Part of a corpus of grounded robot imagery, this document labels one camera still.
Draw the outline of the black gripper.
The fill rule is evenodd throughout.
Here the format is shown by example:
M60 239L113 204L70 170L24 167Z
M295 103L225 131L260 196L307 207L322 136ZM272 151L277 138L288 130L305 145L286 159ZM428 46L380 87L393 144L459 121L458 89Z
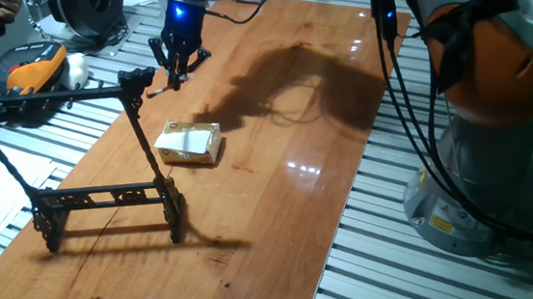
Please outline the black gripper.
M178 90L179 83L184 83L190 79L191 74L212 55L202 45L201 33L206 8L201 4L185 3L181 0L169 0L165 25L161 31L160 38L149 38L147 43L160 68L165 70L168 76L167 85L164 91ZM197 58L190 64L188 58L181 58L176 74L173 59L168 59L163 51L163 44L170 56L191 55L197 51Z

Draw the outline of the person hand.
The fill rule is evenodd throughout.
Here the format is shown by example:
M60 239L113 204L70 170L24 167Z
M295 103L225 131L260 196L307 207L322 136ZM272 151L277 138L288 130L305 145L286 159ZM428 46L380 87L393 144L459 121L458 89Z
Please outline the person hand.
M0 24L12 24L22 6L22 0L0 0Z

